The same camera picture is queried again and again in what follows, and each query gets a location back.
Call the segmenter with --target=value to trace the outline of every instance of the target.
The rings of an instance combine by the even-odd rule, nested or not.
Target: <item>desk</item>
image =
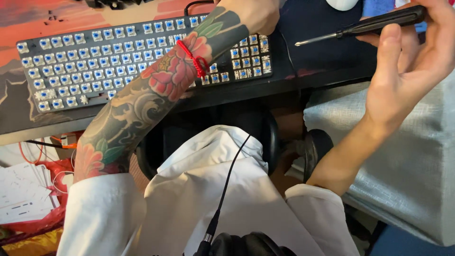
[[[39,113],[33,103],[15,44],[19,40],[116,26],[183,15],[192,0],[154,0],[125,10],[92,9],[84,1],[21,0],[0,5],[0,145],[85,129],[103,105],[54,113]],[[210,12],[214,5],[190,8],[190,14]],[[279,32],[270,36],[273,76],[222,86],[187,91],[173,111],[208,107],[298,89],[368,79],[375,70],[374,58],[354,67],[295,77],[286,45]],[[374,56],[374,50],[368,56]]]

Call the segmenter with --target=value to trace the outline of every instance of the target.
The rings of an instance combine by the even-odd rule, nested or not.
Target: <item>yellow fabric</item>
[[[3,246],[9,256],[41,256],[57,251],[63,228]]]

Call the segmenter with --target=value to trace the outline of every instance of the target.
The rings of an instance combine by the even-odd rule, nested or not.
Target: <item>mouse pad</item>
[[[339,11],[325,0],[288,0],[280,10],[278,29],[284,36],[299,76],[346,68],[376,66],[376,47],[354,37],[331,38],[295,46],[318,36],[334,33],[360,20],[363,1],[349,11]]]

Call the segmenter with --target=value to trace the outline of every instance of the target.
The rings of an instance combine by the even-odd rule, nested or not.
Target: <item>sleeve tattoo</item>
[[[248,35],[235,12],[216,7],[183,43],[194,56],[211,63]],[[75,182],[128,172],[137,144],[171,110],[196,75],[193,61],[176,45],[125,86],[79,139]]]

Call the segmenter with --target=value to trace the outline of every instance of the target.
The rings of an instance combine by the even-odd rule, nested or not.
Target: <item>screwdriver handle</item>
[[[415,25],[424,21],[426,13],[427,9],[421,5],[392,11],[349,25],[344,29],[337,31],[336,37],[361,36],[370,33],[380,34],[385,26],[393,23],[400,26]]]

